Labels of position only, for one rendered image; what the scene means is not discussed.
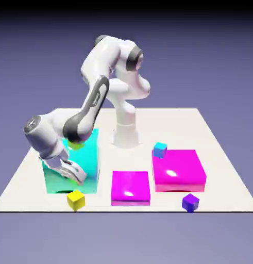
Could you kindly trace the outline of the large cyan box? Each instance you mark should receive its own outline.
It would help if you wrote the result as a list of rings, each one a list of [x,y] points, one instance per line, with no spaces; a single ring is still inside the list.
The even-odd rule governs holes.
[[[46,164],[42,164],[46,190],[48,193],[69,193],[79,190],[84,194],[96,193],[99,178],[99,146],[98,146],[99,129],[95,128],[84,143],[84,146],[78,150],[70,148],[67,140],[62,140],[64,147],[67,149],[70,160],[76,162],[87,174],[82,186],[75,181],[62,177],[59,173],[49,169]]]

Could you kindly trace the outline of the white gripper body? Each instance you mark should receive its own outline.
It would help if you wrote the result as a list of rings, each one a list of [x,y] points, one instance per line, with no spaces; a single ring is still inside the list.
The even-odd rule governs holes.
[[[61,165],[59,167],[54,168],[56,172],[65,178],[75,181],[78,185],[83,185],[85,179],[87,178],[87,174],[80,167],[80,165],[66,159],[61,159],[60,163]]]

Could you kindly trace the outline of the small green cube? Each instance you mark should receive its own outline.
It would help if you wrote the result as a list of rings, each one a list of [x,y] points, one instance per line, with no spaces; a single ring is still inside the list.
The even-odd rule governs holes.
[[[68,141],[68,146],[73,150],[79,150],[85,146],[84,143],[72,143]]]

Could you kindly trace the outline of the small purple cube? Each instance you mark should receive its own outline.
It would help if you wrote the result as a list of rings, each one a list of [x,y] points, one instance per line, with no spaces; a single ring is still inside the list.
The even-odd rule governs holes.
[[[199,198],[193,194],[188,194],[182,199],[182,208],[189,213],[193,213],[199,205]]]

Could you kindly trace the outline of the small yellow cube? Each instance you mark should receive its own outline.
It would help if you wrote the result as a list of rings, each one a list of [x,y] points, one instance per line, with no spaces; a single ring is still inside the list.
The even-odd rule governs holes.
[[[85,195],[79,190],[74,190],[67,194],[68,205],[73,211],[83,208],[86,204]]]

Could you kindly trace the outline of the large magenta box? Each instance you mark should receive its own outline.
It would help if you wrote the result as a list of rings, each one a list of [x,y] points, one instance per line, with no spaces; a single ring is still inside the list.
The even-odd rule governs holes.
[[[206,173],[196,150],[167,150],[164,157],[152,155],[157,192],[204,192]]]
[[[147,171],[113,171],[112,206],[149,206],[150,187]]]

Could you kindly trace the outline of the small blue cube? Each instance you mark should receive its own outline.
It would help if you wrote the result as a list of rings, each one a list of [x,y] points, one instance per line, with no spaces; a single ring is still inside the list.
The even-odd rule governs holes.
[[[157,142],[153,148],[153,156],[163,158],[167,152],[167,144]]]

